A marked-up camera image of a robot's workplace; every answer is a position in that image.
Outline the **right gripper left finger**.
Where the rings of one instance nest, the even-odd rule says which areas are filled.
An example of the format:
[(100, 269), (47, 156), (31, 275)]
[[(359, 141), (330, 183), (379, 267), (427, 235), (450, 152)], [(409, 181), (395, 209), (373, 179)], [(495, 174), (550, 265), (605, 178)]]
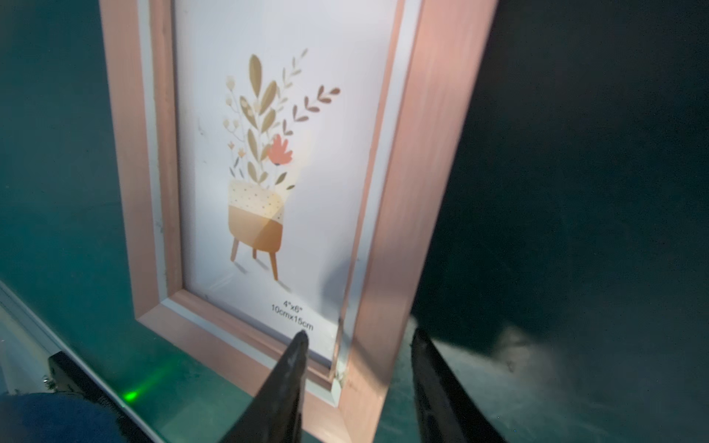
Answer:
[(301, 330), (223, 442), (300, 443), (303, 433), (308, 334)]

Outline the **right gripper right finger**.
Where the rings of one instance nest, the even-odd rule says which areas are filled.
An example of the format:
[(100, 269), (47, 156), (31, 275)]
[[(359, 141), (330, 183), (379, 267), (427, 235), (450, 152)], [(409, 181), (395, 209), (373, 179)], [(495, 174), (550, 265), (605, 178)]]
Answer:
[(465, 392), (421, 328), (415, 330), (411, 342), (411, 365), (418, 429), (423, 442), (505, 441)]

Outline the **pink picture frame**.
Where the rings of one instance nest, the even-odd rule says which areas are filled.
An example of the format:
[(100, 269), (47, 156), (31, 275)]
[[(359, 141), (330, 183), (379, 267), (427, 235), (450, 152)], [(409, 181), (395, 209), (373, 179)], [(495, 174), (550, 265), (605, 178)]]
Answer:
[(137, 321), (373, 441), (494, 1), (103, 1)]

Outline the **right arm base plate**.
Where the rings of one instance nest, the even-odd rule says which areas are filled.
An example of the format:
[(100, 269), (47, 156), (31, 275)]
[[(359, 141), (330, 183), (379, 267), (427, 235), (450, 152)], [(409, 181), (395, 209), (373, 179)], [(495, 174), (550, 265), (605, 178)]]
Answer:
[(114, 401), (71, 357), (58, 352), (48, 358), (49, 375), (45, 385), (50, 391), (75, 395), (110, 411), (128, 442), (155, 442), (153, 437), (131, 417), (126, 408)]

